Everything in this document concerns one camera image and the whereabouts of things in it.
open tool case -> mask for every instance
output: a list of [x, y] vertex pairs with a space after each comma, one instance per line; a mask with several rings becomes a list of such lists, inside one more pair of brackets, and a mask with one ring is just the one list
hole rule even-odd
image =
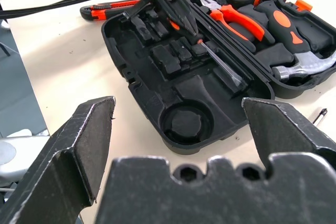
[[[238, 89], [204, 47], [191, 45], [151, 5], [127, 22], [120, 22], [122, 15], [116, 15], [102, 28], [111, 58], [134, 98], [164, 143], [177, 153], [196, 153], [246, 125], [241, 106], [244, 97], [294, 98], [335, 72], [336, 67], [332, 67], [302, 81], [282, 83], [274, 77], [270, 63], [273, 59], [287, 60], [283, 65], [293, 64], [293, 55], [282, 44], [276, 41], [266, 46], [243, 27], [230, 24], [253, 42], [256, 51], [252, 53], [225, 33], [200, 0], [188, 1], [204, 43], [243, 78], [246, 88]], [[318, 57], [328, 57], [336, 49], [335, 28], [286, 0], [264, 1], [273, 1], [291, 18]], [[263, 17], [250, 17], [267, 28]]]

table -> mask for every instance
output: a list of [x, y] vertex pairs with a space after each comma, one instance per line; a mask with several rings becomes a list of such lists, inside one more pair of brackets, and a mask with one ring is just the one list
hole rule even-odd
[[[1, 4], [3, 9], [18, 9], [57, 1], [59, 0], [4, 0]], [[120, 156], [164, 156], [170, 161], [171, 170], [181, 163], [192, 163], [205, 171], [206, 160], [215, 155], [229, 158], [234, 166], [242, 162], [262, 165], [248, 126], [232, 137], [211, 144], [191, 156], [177, 155], [164, 145], [114, 66], [101, 36], [102, 23], [87, 22], [79, 14], [81, 6], [110, 1], [119, 0], [94, 0], [9, 20], [51, 134], [72, 115], [78, 104], [106, 95], [116, 97], [109, 158], [98, 202], [111, 161]], [[314, 6], [315, 14], [336, 26], [335, 7], [330, 5], [332, 0], [305, 1]], [[328, 108], [329, 114], [319, 128], [336, 140], [335, 82], [336, 74], [300, 97], [284, 101], [294, 105], [311, 121], [322, 108]], [[95, 204], [82, 211], [86, 224], [93, 223], [97, 209], [98, 205]]]

